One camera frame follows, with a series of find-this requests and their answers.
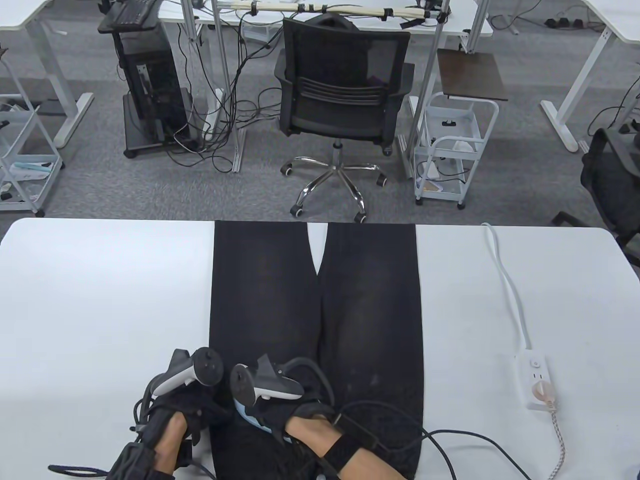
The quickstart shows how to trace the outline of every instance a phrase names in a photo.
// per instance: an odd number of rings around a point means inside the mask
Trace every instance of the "chrome chair base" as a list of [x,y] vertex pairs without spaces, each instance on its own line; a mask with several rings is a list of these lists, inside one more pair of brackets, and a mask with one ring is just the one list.
[[378,172],[378,180],[376,181],[377,185],[383,187],[387,183],[387,176],[381,172],[378,165],[372,163],[344,165],[342,163],[342,142],[340,140],[335,140],[335,142],[333,143],[333,155],[331,163],[322,162],[311,157],[295,157],[292,161],[285,163],[281,167],[280,172],[282,172],[282,175],[284,175],[285,177],[290,176],[291,172],[293,171],[294,163],[304,163],[311,166],[320,166],[325,169],[325,171],[320,176],[310,181],[300,191],[298,200],[290,210],[291,214],[294,217],[299,217],[300,215],[302,215],[302,205],[303,202],[307,199],[308,195],[313,192],[313,190],[315,190],[318,186],[326,182],[326,180],[329,179],[332,175],[336,175],[347,187],[347,190],[349,191],[349,194],[351,195],[353,200],[355,200],[355,202],[358,204],[359,211],[353,220],[356,223],[364,223],[364,221],[367,219],[367,209],[364,205],[364,199],[362,198],[360,190],[358,190],[358,188],[353,184],[351,179],[347,176],[346,172],[349,170],[367,170],[370,172]]

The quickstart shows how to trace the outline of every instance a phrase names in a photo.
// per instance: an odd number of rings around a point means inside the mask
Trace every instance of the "pant leg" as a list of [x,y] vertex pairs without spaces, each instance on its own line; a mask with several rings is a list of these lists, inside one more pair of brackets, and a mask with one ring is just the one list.
[[[216,222],[209,331],[227,374],[264,353],[316,359],[320,295],[305,223]],[[233,408],[227,382],[218,397]],[[220,480],[291,478],[299,468],[290,448],[239,415],[211,432],[211,446]]]
[[[331,223],[319,272],[323,330],[319,357],[338,408],[356,400],[390,403],[422,424],[424,368],[415,226]],[[389,448],[420,431],[379,407],[346,410]],[[412,478],[420,448],[386,455]]]

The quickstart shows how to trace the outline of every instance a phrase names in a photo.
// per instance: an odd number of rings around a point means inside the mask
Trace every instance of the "black mesh chair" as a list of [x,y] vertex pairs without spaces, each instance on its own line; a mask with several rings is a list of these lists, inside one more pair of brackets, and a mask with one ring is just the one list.
[[355,221],[365,221],[362,194],[345,171],[378,172],[379,186],[387,178],[378,165],[343,165],[341,139],[370,141],[391,155],[397,114],[413,84],[414,66],[404,63],[410,36],[403,31],[360,31],[332,13],[307,22],[284,20],[285,48],[275,69],[282,85],[280,130],[287,136],[305,132],[334,139],[330,161],[301,156],[280,169],[286,176],[294,163],[326,169],[302,189],[291,207],[293,216],[300,216],[307,195],[335,174],[358,204]]
[[[616,236],[629,262],[640,267],[638,256],[627,248],[640,232],[640,154],[631,149],[615,129],[599,129],[593,136],[589,153],[582,157],[580,183],[591,194],[600,216]],[[589,226],[567,212],[558,213],[552,223]]]

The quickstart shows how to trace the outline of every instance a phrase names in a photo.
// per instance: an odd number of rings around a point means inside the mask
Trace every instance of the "power outlet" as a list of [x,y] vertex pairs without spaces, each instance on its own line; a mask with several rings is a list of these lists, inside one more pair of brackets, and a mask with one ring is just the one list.
[[548,411],[547,404],[533,394],[533,387],[539,381],[551,383],[545,356],[537,350],[521,350],[516,355],[516,374],[524,406],[530,410]]

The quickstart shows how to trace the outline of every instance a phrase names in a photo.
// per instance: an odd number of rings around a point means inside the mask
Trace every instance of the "gray carpet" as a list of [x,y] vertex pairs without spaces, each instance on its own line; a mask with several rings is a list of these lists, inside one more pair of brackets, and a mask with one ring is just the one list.
[[[511,1],[496,0],[493,12],[510,9]],[[128,160],[122,155],[124,131],[122,95],[126,83],[116,73],[116,55],[110,36],[99,35],[96,27],[101,14],[95,1],[56,0],[44,16],[67,36],[53,35],[51,42],[72,89],[95,93],[95,100],[78,130],[61,154],[67,169],[45,206],[50,217],[146,218],[167,220],[292,220],[289,208],[298,191],[314,171],[298,170],[284,178],[278,169],[296,154],[322,157],[330,153],[329,139],[301,135],[290,138],[280,133],[274,121],[264,121],[248,129],[243,167],[239,174],[222,174],[210,163],[194,168],[173,164],[163,153]],[[528,14],[538,22],[554,16],[574,1],[543,0]],[[586,18],[583,8],[568,15]],[[519,22],[522,32],[513,36],[497,31],[481,41],[480,50],[492,52],[498,61],[510,101],[501,104],[500,116],[484,152],[476,178],[467,197],[467,208],[457,210],[450,202],[425,201],[418,207],[412,197],[411,182],[404,180],[400,162],[383,157],[379,148],[365,143],[346,142],[346,161],[375,161],[389,176],[385,189],[375,185],[375,176],[354,175],[363,191],[372,222],[412,222],[496,225],[547,225],[560,209],[601,225],[590,197],[579,184],[580,154],[567,152],[540,109],[541,99],[562,101],[585,62],[598,33],[593,31],[552,31]],[[172,41],[177,28],[170,26]],[[236,41],[226,29],[227,51],[235,58]],[[449,48],[455,48],[453,39]],[[53,96],[44,71],[24,32],[2,32],[0,42],[9,48],[8,57],[28,91],[37,98]],[[419,87],[426,67],[430,39],[412,40],[407,60],[416,63]],[[243,70],[238,98],[255,100],[267,86],[276,86],[273,65],[277,50],[264,59],[250,61]],[[177,49],[174,56],[183,85],[184,60]],[[585,135],[587,125],[602,108],[620,102],[640,74],[637,50],[617,42],[597,72],[584,100],[578,106],[570,127],[576,137]],[[190,74],[194,96],[203,99],[204,78],[198,69]],[[8,90],[6,77],[0,77],[0,90]],[[597,125],[608,124],[612,115],[603,114]],[[399,128],[407,129],[406,108]],[[54,132],[58,120],[48,118]],[[187,156],[181,161],[192,161]],[[226,168],[220,160],[221,168]],[[355,204],[337,182],[322,186],[305,203],[304,220],[351,221]],[[0,214],[0,238],[21,215]]]

